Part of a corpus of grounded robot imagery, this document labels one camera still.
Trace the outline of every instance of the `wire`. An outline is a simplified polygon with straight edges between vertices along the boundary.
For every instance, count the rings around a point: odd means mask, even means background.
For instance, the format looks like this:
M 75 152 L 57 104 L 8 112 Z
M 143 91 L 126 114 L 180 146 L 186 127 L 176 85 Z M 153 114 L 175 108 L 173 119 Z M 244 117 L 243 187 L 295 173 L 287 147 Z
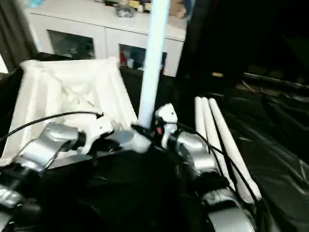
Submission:
M 74 115 L 74 114 L 92 114 L 92 115 L 96 115 L 97 118 L 103 116 L 103 114 L 100 115 L 98 113 L 91 112 L 91 111 L 71 111 L 71 112 L 60 113 L 60 114 L 51 115 L 51 116 L 47 116 L 47 117 L 42 117 L 40 119 L 37 119 L 37 120 L 34 120 L 32 122 L 26 123 L 25 125 L 12 130 L 7 135 L 5 135 L 2 138 L 0 138 L 0 142 L 2 142 L 3 140 L 7 139 L 12 134 L 15 134 L 16 132 L 18 132 L 18 131 L 20 131 L 20 130 L 28 127 L 28 126 L 31 126 L 33 124 L 36 124 L 36 123 L 39 123 L 39 122 L 43 122 L 43 121 L 46 121 L 46 120 L 49 120 L 49 119 L 52 119 L 52 118 L 55 118 L 55 117 L 62 117 L 62 116 Z

